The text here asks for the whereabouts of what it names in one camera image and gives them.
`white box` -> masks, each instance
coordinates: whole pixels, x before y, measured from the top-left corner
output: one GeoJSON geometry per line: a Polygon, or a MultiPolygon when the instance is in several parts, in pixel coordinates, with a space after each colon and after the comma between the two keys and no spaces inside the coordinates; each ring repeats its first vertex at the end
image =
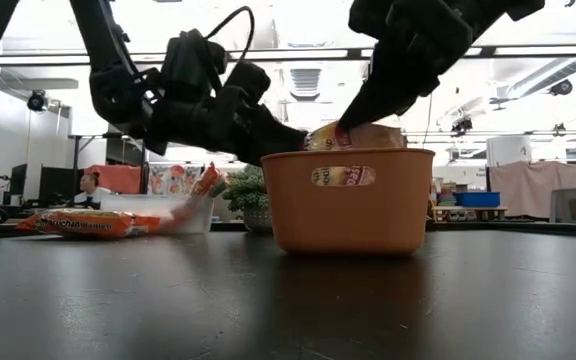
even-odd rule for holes
{"type": "MultiPolygon", "coordinates": [[[[187,197],[166,195],[105,195],[101,210],[125,211],[141,216],[170,217],[170,211],[182,205],[187,197]]],[[[205,234],[210,231],[214,199],[204,196],[192,217],[175,234],[205,234]]]]}

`blue bin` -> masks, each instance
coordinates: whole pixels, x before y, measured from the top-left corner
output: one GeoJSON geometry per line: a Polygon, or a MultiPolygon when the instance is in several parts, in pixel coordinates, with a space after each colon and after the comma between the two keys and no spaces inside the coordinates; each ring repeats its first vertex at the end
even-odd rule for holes
{"type": "Polygon", "coordinates": [[[501,196],[498,192],[456,193],[457,206],[463,207],[498,207],[501,196]]]}

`dark table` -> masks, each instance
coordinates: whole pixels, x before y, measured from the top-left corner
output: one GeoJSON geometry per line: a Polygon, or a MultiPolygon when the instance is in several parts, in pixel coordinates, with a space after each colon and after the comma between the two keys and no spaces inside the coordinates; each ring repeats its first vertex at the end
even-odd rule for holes
{"type": "Polygon", "coordinates": [[[576,359],[576,238],[438,232],[408,259],[0,239],[0,359],[576,359]]]}

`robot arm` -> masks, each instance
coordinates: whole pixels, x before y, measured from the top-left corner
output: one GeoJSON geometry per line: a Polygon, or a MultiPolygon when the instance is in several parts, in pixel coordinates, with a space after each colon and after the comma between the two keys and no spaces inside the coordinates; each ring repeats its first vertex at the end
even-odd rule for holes
{"type": "MultiPolygon", "coordinates": [[[[0,1],[0,38],[17,1],[0,1]]],[[[93,105],[102,118],[159,154],[168,142],[178,142],[259,164],[264,155],[299,149],[305,133],[258,104],[270,86],[263,69],[238,61],[221,84],[227,52],[191,30],[169,41],[161,71],[139,71],[109,1],[70,0],[90,56],[93,105]]],[[[518,20],[543,6],[544,0],[355,0],[350,28],[378,42],[371,74],[340,126],[402,115],[504,13],[518,20]]]]}

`orange noodle package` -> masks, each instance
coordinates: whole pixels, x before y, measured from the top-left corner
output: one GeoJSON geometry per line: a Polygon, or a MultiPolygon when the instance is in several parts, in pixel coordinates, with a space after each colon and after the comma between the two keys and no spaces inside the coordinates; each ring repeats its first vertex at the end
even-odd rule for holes
{"type": "Polygon", "coordinates": [[[54,209],[25,219],[17,225],[17,229],[102,238],[168,233],[188,221],[206,196],[219,195],[218,191],[211,192],[211,189],[222,179],[223,176],[211,163],[193,185],[190,195],[181,200],[168,217],[141,216],[124,211],[54,209]]]}
{"type": "MultiPolygon", "coordinates": [[[[364,124],[343,131],[337,122],[325,125],[306,136],[305,151],[336,151],[351,149],[404,148],[405,139],[399,128],[364,124]]],[[[319,168],[312,173],[317,185],[366,185],[375,179],[375,170],[367,166],[334,166],[319,168]]]]}

